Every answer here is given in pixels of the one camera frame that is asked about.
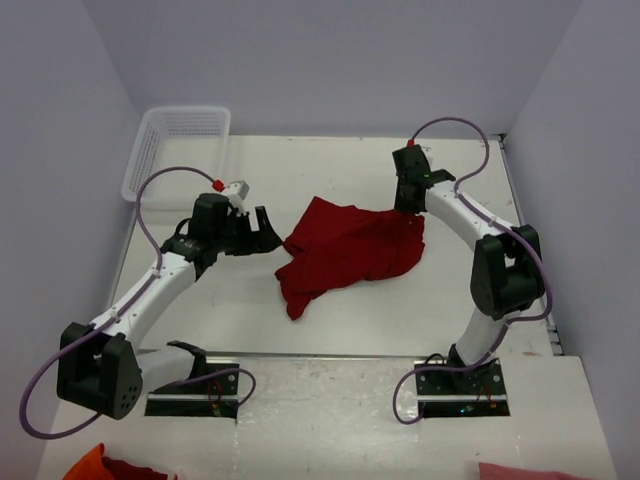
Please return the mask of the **red t shirt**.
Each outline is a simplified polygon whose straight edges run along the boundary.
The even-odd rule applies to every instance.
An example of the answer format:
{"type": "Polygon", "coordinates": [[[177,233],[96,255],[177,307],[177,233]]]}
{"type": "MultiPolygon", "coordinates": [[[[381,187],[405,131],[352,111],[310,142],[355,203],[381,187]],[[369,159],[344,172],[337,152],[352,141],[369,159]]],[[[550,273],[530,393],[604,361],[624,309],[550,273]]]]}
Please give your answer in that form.
{"type": "Polygon", "coordinates": [[[424,230],[420,215],[340,206],[314,197],[283,243],[291,261],[275,272],[287,315],[298,320],[330,290],[409,272],[423,256],[424,230]]]}

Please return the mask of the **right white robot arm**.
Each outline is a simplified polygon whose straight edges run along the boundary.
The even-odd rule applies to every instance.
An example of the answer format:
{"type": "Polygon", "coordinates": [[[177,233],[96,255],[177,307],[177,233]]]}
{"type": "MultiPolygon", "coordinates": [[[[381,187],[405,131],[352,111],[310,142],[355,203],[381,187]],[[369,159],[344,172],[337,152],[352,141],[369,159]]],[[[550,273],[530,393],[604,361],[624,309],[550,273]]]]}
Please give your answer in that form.
{"type": "Polygon", "coordinates": [[[467,393],[481,382],[481,368],[492,362],[512,324],[544,317],[525,314],[547,292],[539,235],[529,225],[504,222],[468,197],[450,172],[430,167],[419,145],[400,148],[392,158],[397,177],[394,208],[438,218],[473,253],[474,311],[451,345],[447,363],[438,368],[447,372],[454,391],[467,393]]]}

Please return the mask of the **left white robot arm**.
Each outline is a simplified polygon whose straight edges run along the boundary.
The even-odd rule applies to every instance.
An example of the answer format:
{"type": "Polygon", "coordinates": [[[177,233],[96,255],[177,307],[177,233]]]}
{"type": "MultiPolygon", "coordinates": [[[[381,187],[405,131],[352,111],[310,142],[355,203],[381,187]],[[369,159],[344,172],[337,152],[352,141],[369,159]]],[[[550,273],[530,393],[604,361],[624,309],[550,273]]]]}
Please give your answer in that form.
{"type": "Polygon", "coordinates": [[[212,375],[201,348],[181,341],[151,353],[139,348],[166,309],[219,256],[269,253],[281,245],[264,207],[256,208],[258,228],[251,228],[243,206],[248,190],[236,181],[219,193],[200,195],[144,278],[88,325],[65,329],[57,371],[60,399],[120,420],[145,392],[179,386],[195,393],[206,385],[212,375]]]}

